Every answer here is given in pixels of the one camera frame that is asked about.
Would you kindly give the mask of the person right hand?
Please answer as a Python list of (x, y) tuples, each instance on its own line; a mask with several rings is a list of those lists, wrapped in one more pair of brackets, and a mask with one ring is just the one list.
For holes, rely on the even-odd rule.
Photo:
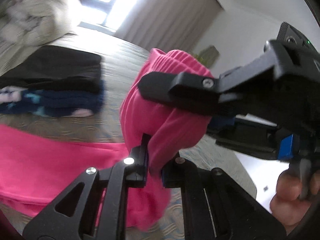
[(290, 234), (303, 219), (319, 193), (319, 171), (313, 174), (310, 181), (311, 197), (301, 200), (302, 182), (289, 170), (283, 171), (277, 181), (276, 194), (270, 202), (272, 215), (281, 222)]

